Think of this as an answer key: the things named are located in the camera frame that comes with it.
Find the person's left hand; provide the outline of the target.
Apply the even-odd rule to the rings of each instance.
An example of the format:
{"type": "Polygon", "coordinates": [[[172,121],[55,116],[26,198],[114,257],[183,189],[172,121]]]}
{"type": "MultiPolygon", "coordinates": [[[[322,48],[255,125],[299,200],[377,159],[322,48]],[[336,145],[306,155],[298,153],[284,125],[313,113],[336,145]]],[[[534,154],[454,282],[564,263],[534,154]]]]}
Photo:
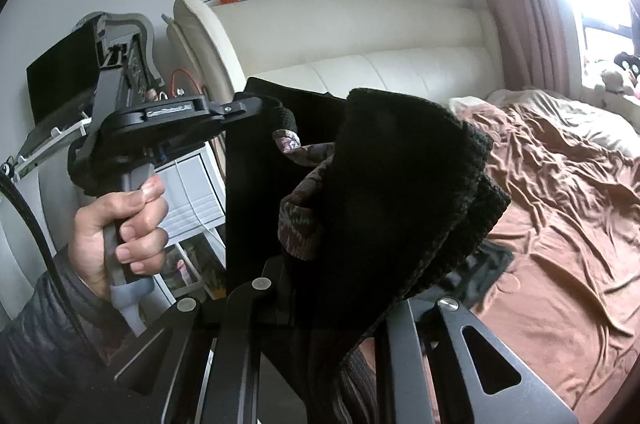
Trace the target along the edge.
{"type": "Polygon", "coordinates": [[[131,272],[152,276],[163,268],[168,242],[167,232],[160,228],[168,213],[164,192],[163,181],[154,174],[138,190],[106,194],[77,211],[68,259],[80,280],[101,300],[111,298],[105,228],[119,228],[115,257],[131,272]]]}

